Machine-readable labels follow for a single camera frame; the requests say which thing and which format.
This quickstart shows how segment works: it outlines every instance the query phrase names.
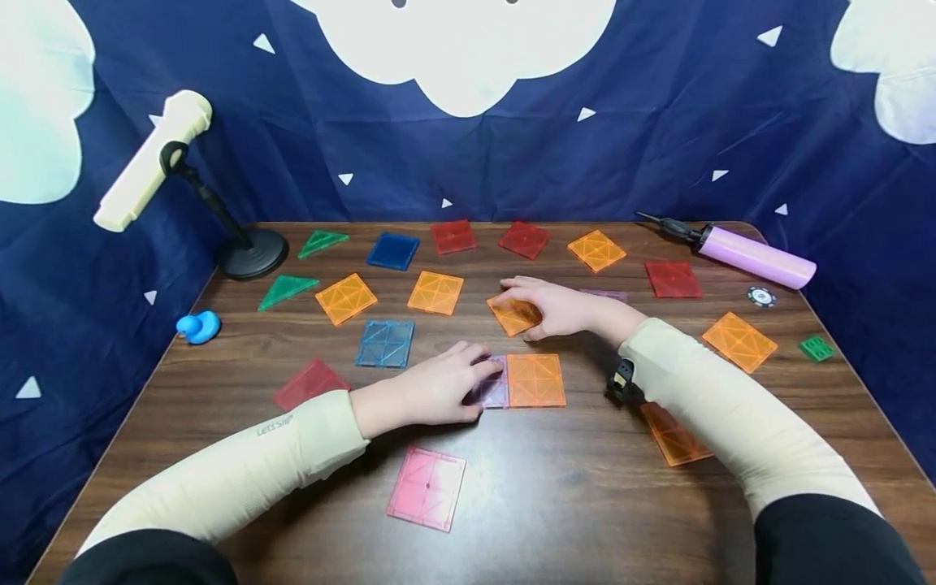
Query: beige arm sleeve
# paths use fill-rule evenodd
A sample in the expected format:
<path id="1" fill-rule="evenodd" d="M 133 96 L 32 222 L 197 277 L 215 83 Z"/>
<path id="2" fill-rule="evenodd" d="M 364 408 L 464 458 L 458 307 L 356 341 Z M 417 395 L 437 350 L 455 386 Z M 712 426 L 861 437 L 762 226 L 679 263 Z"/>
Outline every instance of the beige arm sleeve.
<path id="1" fill-rule="evenodd" d="M 104 515 L 78 554 L 144 528 L 216 542 L 289 492 L 328 477 L 360 456 L 368 443 L 360 435 L 348 393 L 334 390 L 149 479 Z"/>
<path id="2" fill-rule="evenodd" d="M 754 519 L 781 498 L 837 496 L 879 514 L 841 456 L 750 376 L 692 337 L 648 319 L 622 344 L 634 382 L 704 443 L 744 488 Z"/>

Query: hand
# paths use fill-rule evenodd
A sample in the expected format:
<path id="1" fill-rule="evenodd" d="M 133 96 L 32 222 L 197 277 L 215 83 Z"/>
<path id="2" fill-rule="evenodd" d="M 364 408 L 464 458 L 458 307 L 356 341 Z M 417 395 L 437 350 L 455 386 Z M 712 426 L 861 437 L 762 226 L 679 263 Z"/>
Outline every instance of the hand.
<path id="1" fill-rule="evenodd" d="M 536 305 L 543 322 L 527 330 L 523 339 L 538 341 L 553 335 L 593 331 L 615 347 L 624 343 L 647 316 L 618 300 L 598 297 L 529 276 L 501 281 L 508 287 L 494 300 L 525 300 Z"/>
<path id="2" fill-rule="evenodd" d="M 502 370 L 501 364 L 482 359 L 489 354 L 484 345 L 458 342 L 395 378 L 351 392 L 361 435 L 371 439 L 412 424 L 474 422 L 481 405 L 462 401 L 478 382 Z"/>

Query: white cloud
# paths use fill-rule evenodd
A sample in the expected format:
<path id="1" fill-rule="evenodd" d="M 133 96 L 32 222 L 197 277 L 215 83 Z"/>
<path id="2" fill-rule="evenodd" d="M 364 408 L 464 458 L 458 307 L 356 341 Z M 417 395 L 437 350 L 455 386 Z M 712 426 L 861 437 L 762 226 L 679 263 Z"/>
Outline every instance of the white cloud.
<path id="1" fill-rule="evenodd" d="M 840 69 L 880 74 L 874 109 L 887 134 L 936 142 L 936 2 L 852 0 L 830 56 Z"/>
<path id="2" fill-rule="evenodd" d="M 81 170 L 75 119 L 94 98 L 94 43 L 68 0 L 5 2 L 3 10 L 0 201 L 57 201 Z"/>
<path id="3" fill-rule="evenodd" d="M 615 0 L 292 0 L 318 18 L 361 77 L 416 80 L 440 110 L 483 113 L 517 80 L 546 77 L 594 47 Z"/>

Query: blue rubber duck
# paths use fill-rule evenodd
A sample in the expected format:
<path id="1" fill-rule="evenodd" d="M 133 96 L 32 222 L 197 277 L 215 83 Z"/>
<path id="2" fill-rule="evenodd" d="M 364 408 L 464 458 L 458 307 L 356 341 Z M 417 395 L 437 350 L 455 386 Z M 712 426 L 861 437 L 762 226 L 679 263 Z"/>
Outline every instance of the blue rubber duck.
<path id="1" fill-rule="evenodd" d="M 221 328 L 221 319 L 214 311 L 187 314 L 176 322 L 176 330 L 192 345 L 211 341 Z"/>

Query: green toy piece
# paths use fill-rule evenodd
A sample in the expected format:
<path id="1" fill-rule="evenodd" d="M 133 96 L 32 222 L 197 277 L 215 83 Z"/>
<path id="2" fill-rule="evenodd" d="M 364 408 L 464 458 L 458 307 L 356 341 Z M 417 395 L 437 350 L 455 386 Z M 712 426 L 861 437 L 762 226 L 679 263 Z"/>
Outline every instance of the green toy piece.
<path id="1" fill-rule="evenodd" d="M 291 299 L 303 290 L 308 290 L 316 285 L 318 285 L 318 281 L 315 278 L 299 278 L 298 276 L 280 274 L 273 281 L 273 285 L 267 291 L 267 296 L 263 298 L 260 306 L 256 309 L 266 311 L 271 306 L 286 299 Z"/>
<path id="2" fill-rule="evenodd" d="M 320 252 L 326 248 L 330 248 L 336 243 L 341 243 L 351 236 L 347 234 L 339 234 L 333 231 L 322 231 L 317 229 L 312 232 L 312 235 L 309 236 L 309 240 L 306 241 L 305 245 L 302 246 L 302 249 L 299 251 L 299 260 L 304 259 L 308 255 Z"/>
<path id="3" fill-rule="evenodd" d="M 835 355 L 835 350 L 829 347 L 826 341 L 818 335 L 800 342 L 799 349 L 803 350 L 803 353 L 816 363 L 826 361 Z"/>

